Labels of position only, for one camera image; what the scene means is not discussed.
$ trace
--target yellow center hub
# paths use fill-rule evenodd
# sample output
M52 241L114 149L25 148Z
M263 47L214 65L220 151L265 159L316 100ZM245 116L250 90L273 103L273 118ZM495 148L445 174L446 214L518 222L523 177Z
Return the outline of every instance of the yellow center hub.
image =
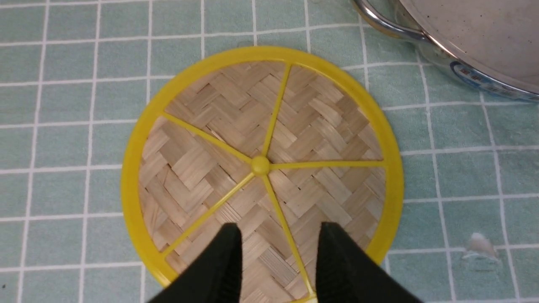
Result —
M257 176L264 176L270 172L270 161L264 156L256 156L251 162L251 171Z

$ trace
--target yellow rim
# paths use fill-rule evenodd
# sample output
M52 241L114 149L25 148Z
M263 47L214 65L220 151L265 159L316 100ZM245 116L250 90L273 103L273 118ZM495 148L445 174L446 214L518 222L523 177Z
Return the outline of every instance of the yellow rim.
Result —
M378 228L370 242L366 253L377 263L381 263L385 254L391 246L395 234L397 232L400 214L402 211L402 201L404 195L404 180L402 171L402 162L400 160L400 154L397 146L395 136L389 126L387 119L385 118L382 110L378 107L372 97L365 91L365 89L356 82L349 74L339 69L337 66L319 58L314 55L286 49L283 47L272 46L257 46L257 47L245 47L241 49L235 49L226 51L220 54L211 56L205 60L202 60L190 67L185 71L175 76L157 93L152 99L150 104L144 110L140 116L137 124L133 129L133 133L127 144L125 157L123 160L122 177L121 177L121 198L124 218L126 220L127 230L133 241L135 249L139 253L142 261L163 286L167 286L177 277L177 273L170 267L165 261L165 257L170 253L183 238L191 234L192 231L197 229L200 224L205 221L205 218L209 217L214 211L216 211L220 205L226 202L226 200L232 196L242 186L248 184L248 182L255 177L253 173L246 176L241 182L238 183L227 195L225 195L216 205L209 209L201 218L197 220L192 226L190 226L179 239L174 241L166 250L159 252L155 247L142 218L142 210L139 200L139 166L140 159L142 158L142 150L148 134L159 116L164 116L169 121L186 128L187 130L199 135L207 141L223 148L225 151L236 156L240 160L255 165L253 159L247 157L236 149L230 147L228 144L217 140L211 135L202 130L164 112L165 107L169 102L185 88L189 87L197 79L220 70L224 67L245 63L248 61L280 61L286 64L285 74L283 77L281 92L278 95L278 99L275 104L275 110L270 119L270 126L264 140L262 149L262 155L265 156L270 146L273 129L277 121L277 112L279 111L280 104L282 102L282 96L286 87L287 77L289 75L292 65L299 65L309 68L329 79L335 84L339 85L350 97L361 107L362 112L369 119L372 128L374 129L378 138L382 153L382 161L322 161L322 162L304 162L304 163L282 163L282 164L270 164L269 170L274 169L293 169L293 168L314 168L314 167L383 167L386 171L386 197L384 202L384 209L382 217L379 221ZM316 298L316 294L312 288L312 282L309 281L305 267L302 264L297 247L285 217L282 214L277 198L270 180L266 175L261 176L264 185L270 193L270 198L276 209L279 221L281 222L289 245L291 246L293 255L298 262L300 274L306 285L308 291L308 297L297 300L295 302L307 302Z

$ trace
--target yellow spoke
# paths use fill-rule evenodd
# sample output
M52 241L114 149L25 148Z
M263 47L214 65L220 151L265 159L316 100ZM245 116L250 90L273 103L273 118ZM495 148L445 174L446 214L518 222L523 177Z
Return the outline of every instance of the yellow spoke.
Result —
M240 190L244 185L246 185L252 178L254 178L254 174L250 173L245 177L243 180L241 180L234 188L232 188L228 194L226 194L224 197L222 197L217 203L215 203L214 206L212 206L209 210L207 210L200 218L198 218L190 227L188 227L183 234L177 238L174 242L170 244L167 249L165 249L161 255L166 257L168 254L170 254L182 241L184 241L189 235L191 235L197 228L199 228L208 218L210 218L211 215L221 206L223 205L232 195L234 195L238 190Z
M385 161L319 161L319 162L296 162L276 163L269 168L275 169L298 169L298 168L321 168L321 167L383 167Z
M292 250L292 254L294 255L294 259L296 260L298 264L301 278L303 278L303 282L305 283L305 286L307 287L307 291L309 292L309 297L312 297L314 295L314 290L310 284L309 276L307 275L307 270L305 270L305 265L303 264L303 260L301 260L298 247L296 246L296 242L294 241L294 238L292 237L292 233L290 232L290 228L288 227L288 223L286 222L285 215L283 214L281 206L279 205L279 201L277 200L277 197L275 196L275 192L273 191L273 188L271 186L270 179L268 178L268 176L263 176L262 179L264 180L264 186L266 187L266 190L269 194L269 198L273 203L273 207L275 207L275 212L277 213L277 217L279 217L279 221L282 225L282 229L285 232L288 245L290 246Z
M273 136L273 131L275 130L275 124L277 123L277 116L279 115L279 108L281 108L282 97L285 95L286 83L288 82L288 75L290 75L290 69L292 64L287 64L285 67L285 73L282 75L281 88L279 89L279 94L277 95L277 101L275 102L275 107L273 108L273 113L271 119L269 120L268 131L266 133L266 138L264 139L264 145L262 148L262 156L268 154L270 149L271 137Z
M198 129L196 127L194 127L193 125L181 120L181 119L178 119L176 117L174 117L173 115L169 114L169 113L165 113L163 112L162 115L167 118L170 122L172 123L175 123L185 129L187 129L188 131L192 132L192 133L195 133L196 135L200 136L201 138L205 139L206 141L209 141L210 143L213 143L214 145L217 145L217 147L220 147L221 149L229 152L230 154L234 155L235 157L237 157L238 159L246 162L246 163L251 163L251 158L249 158L248 156L242 154L240 151L236 150L235 148L231 147L230 145L226 144L225 142L215 138L214 136L206 133L205 131L201 130L201 129Z

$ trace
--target light green checkered tablecloth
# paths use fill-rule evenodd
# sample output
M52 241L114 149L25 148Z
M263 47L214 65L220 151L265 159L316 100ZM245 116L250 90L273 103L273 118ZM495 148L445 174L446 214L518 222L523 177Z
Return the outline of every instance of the light green checkered tablecloth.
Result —
M393 277L427 301L539 302L538 107L453 82L347 0L0 0L0 302L158 291L124 228L125 143L171 77L248 45L332 61L384 109L406 184ZM473 232L497 270L461 258Z

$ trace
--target white grid line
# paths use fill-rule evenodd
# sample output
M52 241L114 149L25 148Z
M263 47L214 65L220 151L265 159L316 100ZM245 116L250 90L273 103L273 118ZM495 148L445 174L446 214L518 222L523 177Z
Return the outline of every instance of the white grid line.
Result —
M36 98L36 111L34 112L34 125L33 125L33 133L32 133L32 150L31 150L31 158L30 158L30 170L33 169L33 167L36 165L36 146L37 146L37 131L38 131L38 123L39 123L39 109L41 107L41 97L43 92L43 74L44 74L44 67L45 67L45 52L46 52L46 45L45 42L47 41L47 28L49 25L49 0L46 0L45 2L45 13L43 18L43 36L42 36L42 42L43 45L41 47L41 58L39 61L39 84L38 84L38 90L37 90L37 98ZM28 218L30 217L30 210L32 206L32 188L33 188L33 173L28 174L28 192L26 197L26 212L25 212L25 220L24 220L24 227L23 227L23 243L22 248L20 250L20 266L21 268L24 268L26 263L26 249L28 245L28 229L30 225L30 221ZM19 273L19 282L17 287L17 303L21 303L23 300L23 284L24 284L24 271L21 270Z
M464 197L445 197L445 198L425 198L425 199L405 199L404 203L428 203L437 202L454 202L454 201L477 201L477 200L499 200L499 199L523 199L523 198L539 198L539 193L531 194L512 194L512 195L489 195L489 196L464 196Z
M80 270L86 268L115 268L115 267L134 267L141 266L141 261L134 262L116 262L116 263L90 263L90 264L68 264L68 265L45 265L45 266L27 266L27 267L6 267L0 268L3 272L25 272L25 271L46 271L46 270Z
M146 266L140 266L140 303L144 303L146 297Z
M417 61L421 62L419 52L416 50ZM429 88L427 86L427 79L425 77L425 71L422 66L419 66L419 72L421 73L421 78L423 80L423 88L425 90L425 104L426 106L426 115L427 115L427 128L429 130L429 140L431 144L431 149L434 149L434 135L432 131L432 121L431 121L431 109L430 109L430 98L429 98ZM444 205L441 202L441 192L440 192L440 181L438 177L438 164L436 162L436 154L432 154L432 165L434 169L434 181L436 183L436 197L438 199L438 211L440 214L440 225L442 230L442 235L444 238L445 249L449 249L449 240L447 239L447 229L445 226L445 216L444 216ZM453 269L451 265L451 254L449 251L445 253L447 259L447 274L449 276L449 288L451 291L451 300L455 301L457 299L457 294L455 291L455 285L453 280Z
M150 92L151 92L151 35L152 35L152 17L154 11L154 2L153 0L148 1L148 48L146 50L146 104L150 103Z
M360 24L363 24L363 19L360 14L357 14ZM363 27L360 26L360 35L361 35L361 48L363 49L363 72L364 72L364 81L365 81L365 90L369 91L369 64L367 63L367 43L365 42L365 31Z
M66 167L40 167L40 168L16 168L16 169L2 169L0 175L10 174L29 174L29 173L59 173L67 171L81 171L86 169L90 170L106 170L106 169L121 169L121 164L106 164L106 165L92 165L92 166L66 166Z
M94 66L93 66L93 81L92 81L92 97L90 99L90 115L88 125L88 157L86 158L86 184L84 189L84 210L82 217L82 245L80 253L81 269L79 273L79 303L84 301L84 266L86 264L86 238L88 230L88 203L90 191L90 165L92 164L92 148L93 148L93 120L95 109L95 90L97 88L98 78L98 50L99 50L99 31L101 28L101 2L97 4L97 19L95 22L95 44L94 44Z
M251 10L253 15L253 45L258 45L258 35L257 35L257 4L256 0L251 0Z
M485 97L483 96L483 92L479 93L479 98L481 100L481 103L485 104ZM505 220L505 202L503 200L500 161L498 157L498 152L495 150L496 143L494 141L494 133L492 132L490 119L488 118L487 108L485 106L483 106L482 108L483 108L483 113L485 114L485 122L487 125L490 144L492 145L492 148L494 149L494 167L496 170L496 187L498 189L498 195L500 195L500 219L501 219L501 224L502 224L503 242L507 246L509 245L509 239L507 237L507 228L506 228L506 220ZM513 266L513 257L511 254L511 250L509 248L506 248L506 253L507 253L507 263L509 264L509 271L511 273L511 280L513 281L513 287L515 290L515 297L517 301L520 301L519 286L516 280L515 267Z
M305 10L305 37L307 40L307 52L311 53L310 49L310 29L309 26L309 3L308 0L303 0L303 9Z
M206 8L204 0L201 0L201 58L206 58Z
M200 38L202 36L204 37L256 36L256 35L264 35L264 34L269 34L269 33L302 32L302 31L311 31L311 30L317 30L317 29L333 29L333 28L338 28L338 27L359 27L359 26L360 25L357 23L334 23L334 24L294 27L291 29L274 29L274 30L264 30L264 31L257 31L256 26L254 26L253 31L250 31L250 32L248 31L247 32L217 32L217 33L204 33L204 34L200 33L200 34L189 34L189 35L166 35L166 36L152 36L151 38L153 40L170 40L170 39L184 39L184 38ZM137 40L147 40L147 39L148 39L148 36L133 36L133 37L96 38L96 39L2 42L0 43L0 47L29 46L29 45L43 45L43 44L50 45L50 44L79 44L79 43L95 43L95 42L137 41Z
M111 218L123 217L123 212L98 212L95 214L72 214L72 215L43 215L26 217L5 217L0 218L0 222L19 222L19 221L43 221L43 220L65 220L65 219L82 219L87 218Z
M154 2L153 0L148 1L148 45L147 45L147 56L146 56L146 104L150 103L151 98L151 37L153 32L153 12L154 12ZM144 303L144 297L146 292L146 273L144 271L144 265L141 265L140 271L140 303Z
M385 255L384 267L385 267L385 272L391 275L391 266L389 265L389 254Z
M351 66L342 66L341 69L345 71L350 70L356 70L359 68L364 67L375 67L375 66L402 66L402 65L411 65L411 66L428 66L428 64L418 64L418 63L410 63L410 62L386 62L386 63L371 63L371 64L360 64L360 65L351 65ZM151 75L149 78L151 80L154 79L171 79L175 75ZM119 77L119 78L98 78L97 82L120 82L120 81L136 81L136 80L146 80L148 77L146 76L138 76L138 77ZM52 80L52 81L27 81L27 82L2 82L0 83L0 87L6 87L6 86L35 86L39 84L43 85L59 85L59 84L81 84L81 83L93 83L93 79L74 79L74 80ZM506 102L500 102L500 105L505 105Z
M419 65L419 66L428 66L426 64L411 64L411 65ZM489 102L482 104L481 102L468 102L468 101L448 101L448 102L437 102L437 103L430 103L430 107L435 106L452 106L452 105L476 105L476 106L515 106L515 105L529 105L523 102ZM384 111L397 111L400 109L414 109L414 108L423 108L426 107L426 104L419 103L419 104L412 104L412 105L399 105L399 106L386 106L382 107L382 110Z
M97 120L92 121L92 124L121 124L121 123L136 123L137 120L129 119L129 120ZM79 125L90 125L90 121L67 121L67 122L46 122L46 123L38 123L38 127L47 127L47 126L79 126ZM30 128L33 127L34 124L7 124L7 125L0 125L0 129L6 129L6 128Z

